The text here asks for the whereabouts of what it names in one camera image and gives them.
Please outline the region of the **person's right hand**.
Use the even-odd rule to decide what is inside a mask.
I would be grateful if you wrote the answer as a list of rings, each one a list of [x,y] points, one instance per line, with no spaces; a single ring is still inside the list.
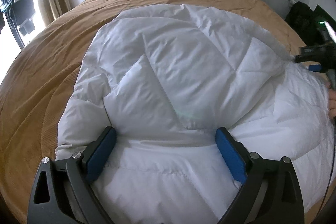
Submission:
[[[331,83],[327,84],[329,91],[329,117],[331,119],[336,117],[336,92],[331,88]]]

